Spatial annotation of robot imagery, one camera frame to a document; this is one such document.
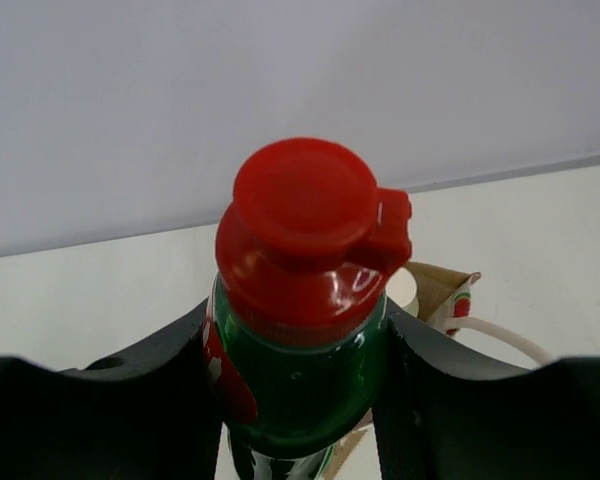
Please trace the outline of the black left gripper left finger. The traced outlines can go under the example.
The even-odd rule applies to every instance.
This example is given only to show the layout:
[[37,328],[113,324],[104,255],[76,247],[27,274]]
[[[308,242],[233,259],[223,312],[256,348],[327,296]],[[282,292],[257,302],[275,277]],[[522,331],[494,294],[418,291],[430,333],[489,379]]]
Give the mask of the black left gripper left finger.
[[0,479],[212,479],[205,304],[85,369],[0,357]]

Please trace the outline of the sage green lotion bottle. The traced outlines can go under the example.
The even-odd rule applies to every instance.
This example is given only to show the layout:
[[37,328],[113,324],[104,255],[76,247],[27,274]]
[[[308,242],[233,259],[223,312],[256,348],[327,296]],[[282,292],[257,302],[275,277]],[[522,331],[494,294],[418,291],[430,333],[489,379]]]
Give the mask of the sage green lotion bottle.
[[387,296],[410,315],[419,314],[418,285],[405,267],[397,270],[386,285]]

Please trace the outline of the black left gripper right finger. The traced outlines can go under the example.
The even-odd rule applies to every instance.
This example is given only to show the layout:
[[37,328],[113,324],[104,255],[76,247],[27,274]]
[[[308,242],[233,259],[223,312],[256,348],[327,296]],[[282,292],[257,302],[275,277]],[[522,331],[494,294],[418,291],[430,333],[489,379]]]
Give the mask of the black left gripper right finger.
[[527,370],[389,302],[373,407],[385,479],[600,479],[600,357]]

